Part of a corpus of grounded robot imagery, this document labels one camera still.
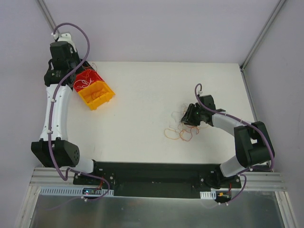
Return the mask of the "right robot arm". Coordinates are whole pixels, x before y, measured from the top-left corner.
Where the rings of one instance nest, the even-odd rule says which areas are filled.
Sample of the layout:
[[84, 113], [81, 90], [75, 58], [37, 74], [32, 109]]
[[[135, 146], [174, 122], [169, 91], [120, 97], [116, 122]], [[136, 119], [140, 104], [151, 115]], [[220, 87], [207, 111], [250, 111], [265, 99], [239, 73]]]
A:
[[217, 127], [234, 137], [236, 155], [220, 164], [214, 175], [214, 183], [225, 187], [231, 177], [247, 171], [258, 164], [274, 159], [275, 152], [263, 122], [248, 123], [229, 115], [223, 109], [216, 109], [211, 95], [198, 97], [198, 102], [190, 104], [181, 123], [199, 126], [202, 122]]

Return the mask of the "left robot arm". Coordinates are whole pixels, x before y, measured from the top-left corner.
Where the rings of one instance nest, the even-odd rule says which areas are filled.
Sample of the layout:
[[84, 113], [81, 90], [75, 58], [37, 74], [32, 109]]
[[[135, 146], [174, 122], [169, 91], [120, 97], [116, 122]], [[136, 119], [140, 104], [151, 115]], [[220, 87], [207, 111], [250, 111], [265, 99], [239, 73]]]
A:
[[76, 79], [74, 68], [81, 62], [72, 41], [55, 41], [50, 44], [52, 58], [44, 75], [47, 108], [44, 127], [31, 151], [49, 168], [70, 167], [84, 172], [84, 179], [91, 185], [100, 181], [100, 172], [94, 161], [80, 155], [78, 146], [69, 142], [67, 135], [68, 105]]

